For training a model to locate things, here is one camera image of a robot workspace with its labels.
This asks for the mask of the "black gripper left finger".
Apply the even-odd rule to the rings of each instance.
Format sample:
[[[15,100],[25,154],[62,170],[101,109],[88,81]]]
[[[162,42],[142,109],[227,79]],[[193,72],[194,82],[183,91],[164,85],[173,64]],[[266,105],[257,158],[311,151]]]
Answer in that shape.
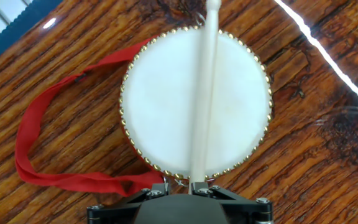
[[[151,189],[144,188],[123,198],[114,205],[93,205],[87,208],[87,224],[134,223],[140,206],[152,199],[169,195],[168,183],[153,184]]]

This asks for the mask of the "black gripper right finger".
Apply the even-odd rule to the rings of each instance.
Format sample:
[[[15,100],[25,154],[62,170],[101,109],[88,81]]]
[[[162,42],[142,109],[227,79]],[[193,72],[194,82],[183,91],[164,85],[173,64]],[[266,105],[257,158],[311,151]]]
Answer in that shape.
[[[264,197],[249,200],[234,192],[206,182],[190,184],[193,195],[215,199],[231,223],[273,224],[273,203]]]

